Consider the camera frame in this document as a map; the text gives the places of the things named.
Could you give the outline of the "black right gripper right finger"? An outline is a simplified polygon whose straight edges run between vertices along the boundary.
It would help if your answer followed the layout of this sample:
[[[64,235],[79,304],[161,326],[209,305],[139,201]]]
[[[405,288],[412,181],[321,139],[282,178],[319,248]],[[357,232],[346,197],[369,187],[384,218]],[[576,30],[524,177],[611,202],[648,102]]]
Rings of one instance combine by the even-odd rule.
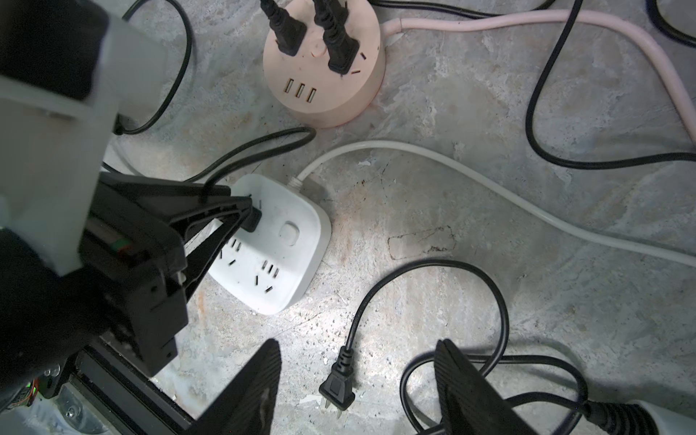
[[[447,434],[533,434],[449,339],[440,340],[434,371]]]

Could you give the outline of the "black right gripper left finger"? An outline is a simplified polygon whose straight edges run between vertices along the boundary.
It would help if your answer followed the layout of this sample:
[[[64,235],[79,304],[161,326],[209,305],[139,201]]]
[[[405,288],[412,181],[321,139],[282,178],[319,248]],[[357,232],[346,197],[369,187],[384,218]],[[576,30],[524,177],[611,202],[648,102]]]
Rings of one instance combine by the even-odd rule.
[[[270,433],[281,369],[279,342],[268,339],[187,433]]]

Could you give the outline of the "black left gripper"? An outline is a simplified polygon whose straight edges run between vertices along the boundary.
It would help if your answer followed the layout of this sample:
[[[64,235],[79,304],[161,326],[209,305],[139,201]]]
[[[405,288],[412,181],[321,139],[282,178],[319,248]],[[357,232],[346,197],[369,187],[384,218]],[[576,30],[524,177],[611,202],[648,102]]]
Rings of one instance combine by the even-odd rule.
[[[225,217],[186,260],[185,219],[228,213],[240,214]],[[227,186],[102,172],[80,255],[101,279],[107,343],[148,377],[159,373],[178,354],[187,300],[252,213],[251,197]]]

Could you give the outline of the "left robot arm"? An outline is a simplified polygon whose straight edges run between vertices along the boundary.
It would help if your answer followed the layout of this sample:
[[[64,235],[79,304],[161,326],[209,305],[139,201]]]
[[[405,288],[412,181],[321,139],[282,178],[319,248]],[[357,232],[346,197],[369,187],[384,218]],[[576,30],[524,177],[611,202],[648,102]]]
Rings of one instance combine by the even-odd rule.
[[[1,5],[1,402],[103,339],[152,376],[250,198],[107,172],[119,116],[159,102],[166,54],[90,1]]]

